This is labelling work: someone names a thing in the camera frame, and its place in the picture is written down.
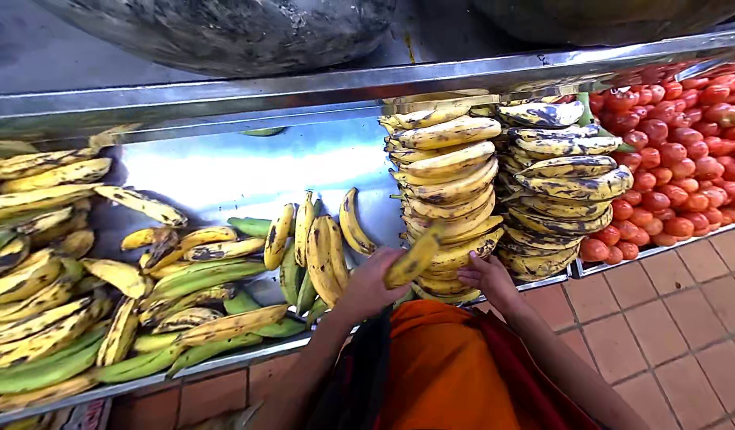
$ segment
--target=hand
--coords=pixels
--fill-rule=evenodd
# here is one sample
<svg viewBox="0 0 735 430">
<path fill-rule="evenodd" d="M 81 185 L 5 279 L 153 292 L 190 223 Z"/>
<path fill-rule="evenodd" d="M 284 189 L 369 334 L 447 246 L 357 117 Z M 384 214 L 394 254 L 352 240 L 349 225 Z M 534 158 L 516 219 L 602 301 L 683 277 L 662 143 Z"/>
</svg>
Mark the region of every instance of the hand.
<svg viewBox="0 0 735 430">
<path fill-rule="evenodd" d="M 487 257 L 487 261 L 470 253 L 471 263 L 468 267 L 458 269 L 458 279 L 464 284 L 480 289 L 501 314 L 522 302 L 523 298 L 516 289 L 503 263 L 496 256 Z"/>
<path fill-rule="evenodd" d="M 338 299 L 331 313 L 337 313 L 352 325 L 381 313 L 391 303 L 402 298 L 410 285 L 387 290 L 383 283 L 386 270 L 405 251 L 384 246 L 367 258 L 349 278 L 343 296 Z"/>
</svg>

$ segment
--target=reflective metal surface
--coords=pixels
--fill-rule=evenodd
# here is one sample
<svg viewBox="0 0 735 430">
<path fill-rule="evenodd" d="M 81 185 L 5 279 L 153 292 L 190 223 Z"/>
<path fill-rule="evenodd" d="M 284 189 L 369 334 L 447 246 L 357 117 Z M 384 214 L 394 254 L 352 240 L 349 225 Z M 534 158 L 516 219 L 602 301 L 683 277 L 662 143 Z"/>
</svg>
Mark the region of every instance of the reflective metal surface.
<svg viewBox="0 0 735 430">
<path fill-rule="evenodd" d="M 705 236 L 693 237 L 691 239 L 684 240 L 683 242 L 678 242 L 673 246 L 657 246 L 655 248 L 645 249 L 638 253 L 637 259 L 623 260 L 619 262 L 618 264 L 613 264 L 613 265 L 609 265 L 606 263 L 601 263 L 601 264 L 587 263 L 587 262 L 583 262 L 583 260 L 581 259 L 576 259 L 573 261 L 572 266 L 571 266 L 571 269 L 572 269 L 571 276 L 573 279 L 581 279 L 581 278 L 585 278 L 586 276 L 591 276 L 597 273 L 606 272 L 609 269 L 614 269 L 615 267 L 624 266 L 628 264 L 629 262 L 634 262 L 640 259 L 645 259 L 647 257 L 655 256 L 661 252 L 666 252 L 666 251 L 669 251 L 670 249 L 676 249 L 680 246 L 685 246 L 685 245 L 688 245 L 689 243 L 696 242 L 697 240 L 702 240 L 702 239 L 706 239 L 709 237 L 713 237 L 715 235 L 725 233 L 726 231 L 734 230 L 734 229 L 735 229 L 735 223 L 727 225 L 725 227 L 721 227 L 712 233 L 706 234 Z"/>
</svg>

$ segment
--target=person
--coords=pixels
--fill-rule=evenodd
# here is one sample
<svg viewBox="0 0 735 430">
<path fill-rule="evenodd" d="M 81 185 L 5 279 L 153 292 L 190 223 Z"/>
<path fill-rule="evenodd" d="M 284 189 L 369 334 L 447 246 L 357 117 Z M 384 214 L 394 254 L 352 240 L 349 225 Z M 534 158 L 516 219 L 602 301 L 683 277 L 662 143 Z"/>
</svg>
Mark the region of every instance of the person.
<svg viewBox="0 0 735 430">
<path fill-rule="evenodd" d="M 458 279 L 480 289 L 504 322 L 428 300 L 382 313 L 408 291 L 383 284 L 402 254 L 381 248 L 354 270 L 247 428 L 649 428 L 553 333 L 493 256 L 472 252 Z"/>
</svg>

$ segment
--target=tiled floor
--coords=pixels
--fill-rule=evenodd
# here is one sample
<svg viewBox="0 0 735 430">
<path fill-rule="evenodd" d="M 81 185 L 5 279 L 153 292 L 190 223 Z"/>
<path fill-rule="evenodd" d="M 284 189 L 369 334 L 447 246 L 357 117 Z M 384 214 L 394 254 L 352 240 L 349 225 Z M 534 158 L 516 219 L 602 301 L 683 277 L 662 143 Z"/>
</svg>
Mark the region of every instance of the tiled floor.
<svg viewBox="0 0 735 430">
<path fill-rule="evenodd" d="M 735 430 L 735 230 L 524 295 L 653 430 Z M 120 397 L 111 425 L 171 430 L 242 409 L 294 360 Z"/>
</svg>

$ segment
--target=person's left hand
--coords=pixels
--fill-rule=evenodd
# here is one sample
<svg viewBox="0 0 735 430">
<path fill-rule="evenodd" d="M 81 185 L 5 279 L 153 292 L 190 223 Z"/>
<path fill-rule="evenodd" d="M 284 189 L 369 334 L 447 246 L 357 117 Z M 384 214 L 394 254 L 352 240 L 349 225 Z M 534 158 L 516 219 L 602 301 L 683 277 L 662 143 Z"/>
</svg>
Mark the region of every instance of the person's left hand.
<svg viewBox="0 0 735 430">
<path fill-rule="evenodd" d="M 383 277 L 392 263 L 404 253 L 404 249 L 388 246 L 374 252 L 366 262 L 354 269 L 346 291 L 329 313 L 340 315 L 354 325 L 378 315 L 383 308 L 402 298 L 410 285 L 387 290 Z"/>
</svg>

